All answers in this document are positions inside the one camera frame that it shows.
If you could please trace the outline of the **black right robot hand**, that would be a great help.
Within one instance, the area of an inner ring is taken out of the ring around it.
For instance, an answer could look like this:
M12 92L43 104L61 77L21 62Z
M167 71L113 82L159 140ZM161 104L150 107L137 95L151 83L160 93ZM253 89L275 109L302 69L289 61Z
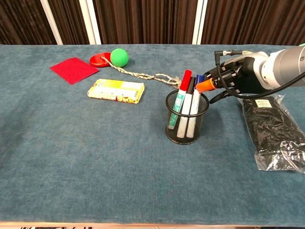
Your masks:
M216 103L227 98L232 93L259 94L262 89L254 73L254 58L249 55L238 56L220 63L220 56L216 57L216 67L207 71L202 83L196 85L196 90L203 93L223 88L224 91L210 100Z

